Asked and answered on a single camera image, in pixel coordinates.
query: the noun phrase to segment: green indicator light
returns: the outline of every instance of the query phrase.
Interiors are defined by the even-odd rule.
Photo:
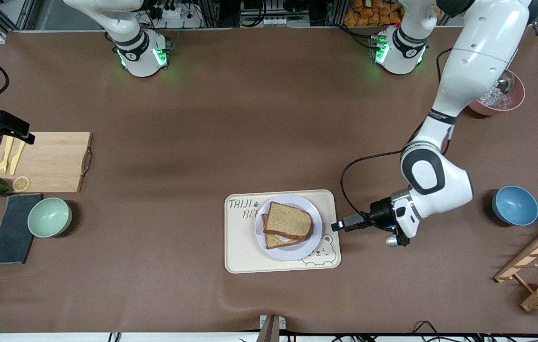
[[[158,50],[153,49],[153,54],[155,56],[155,59],[157,60],[157,63],[159,63],[159,65],[165,64],[165,53],[162,50],[158,51]]]
[[[421,52],[419,52],[419,59],[417,60],[417,64],[421,63],[421,59],[423,59],[423,52],[425,52],[425,46],[423,47]]]
[[[119,50],[117,50],[117,54],[119,55],[119,59],[121,60],[121,65],[123,65],[123,67],[126,67],[125,61],[123,60],[123,56],[121,55],[121,52]]]
[[[383,63],[385,61],[385,56],[387,56],[388,52],[389,44],[385,43],[384,47],[382,47],[381,50],[377,52],[377,63]]]

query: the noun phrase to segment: pink bowl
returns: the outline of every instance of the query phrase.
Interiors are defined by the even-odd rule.
[[[510,108],[506,110],[499,110],[497,108],[491,108],[489,106],[485,106],[480,102],[480,100],[475,100],[471,104],[469,104],[468,107],[470,107],[471,110],[475,111],[478,114],[491,116],[499,113],[503,113],[506,111],[515,110],[518,108],[523,101],[525,100],[525,85],[520,80],[520,78],[512,72],[512,75],[514,76],[514,86],[510,90],[510,93],[508,93],[508,97],[512,99],[512,105]]]

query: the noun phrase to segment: lemon slice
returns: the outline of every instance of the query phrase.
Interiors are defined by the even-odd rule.
[[[30,179],[28,177],[20,176],[13,181],[13,191],[15,192],[23,192],[28,189],[28,186],[30,186]]]

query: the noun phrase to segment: cloth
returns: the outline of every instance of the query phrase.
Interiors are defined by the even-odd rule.
[[[39,201],[40,193],[8,197],[0,227],[0,264],[26,262],[33,238],[28,230],[28,214]]]

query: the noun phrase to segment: white plate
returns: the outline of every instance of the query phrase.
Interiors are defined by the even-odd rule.
[[[309,238],[304,242],[297,243],[295,245],[267,249],[265,233],[263,233],[264,227],[262,214],[267,214],[269,212],[269,205],[271,202],[285,204],[287,206],[292,206],[308,212],[311,216],[313,225],[311,236],[309,236]],[[293,261],[308,256],[313,252],[313,249],[319,245],[319,241],[322,238],[322,230],[322,218],[319,216],[317,208],[315,208],[313,203],[311,203],[308,199],[298,195],[280,195],[273,197],[262,205],[258,211],[258,214],[256,215],[256,239],[259,241],[260,247],[263,249],[263,251],[265,251],[265,253],[279,260]]]

